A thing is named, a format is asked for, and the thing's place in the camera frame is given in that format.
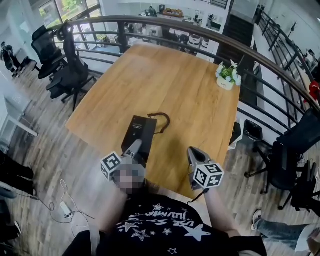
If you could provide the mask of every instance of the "red object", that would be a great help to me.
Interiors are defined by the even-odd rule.
[[[309,94],[312,98],[314,98],[315,101],[318,99],[318,93],[320,93],[320,86],[316,81],[312,81],[310,86],[309,86]]]

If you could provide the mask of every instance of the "blue jeans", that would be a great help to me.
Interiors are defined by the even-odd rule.
[[[308,225],[289,226],[284,223],[270,222],[263,218],[258,218],[253,226],[263,234],[262,239],[264,241],[281,242],[295,250],[302,231]]]

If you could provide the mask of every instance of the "white flower pot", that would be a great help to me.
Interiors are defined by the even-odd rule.
[[[234,86],[233,83],[226,81],[221,76],[218,77],[218,79],[216,80],[216,83],[218,86],[220,86],[221,88],[226,89],[228,91],[230,91],[232,89],[232,87]]]

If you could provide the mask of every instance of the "power strip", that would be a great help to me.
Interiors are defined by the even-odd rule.
[[[70,208],[68,207],[68,205],[64,201],[62,201],[60,203],[60,208],[63,210],[63,212],[66,216],[69,216],[69,217],[67,217],[68,219],[73,218],[74,214],[73,213],[71,214],[72,211],[70,210]]]

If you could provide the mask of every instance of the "sneaker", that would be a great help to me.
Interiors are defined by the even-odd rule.
[[[255,224],[257,219],[261,218],[261,215],[262,215],[261,210],[256,210],[255,213],[253,214],[253,216],[252,216],[252,225],[251,225],[251,230],[252,231],[256,230],[254,224]]]
[[[19,223],[18,222],[14,222],[14,225],[16,226],[16,228],[19,230],[19,233],[20,233],[20,235],[22,234],[22,232],[21,232],[21,228],[20,228],[20,226],[19,226]]]

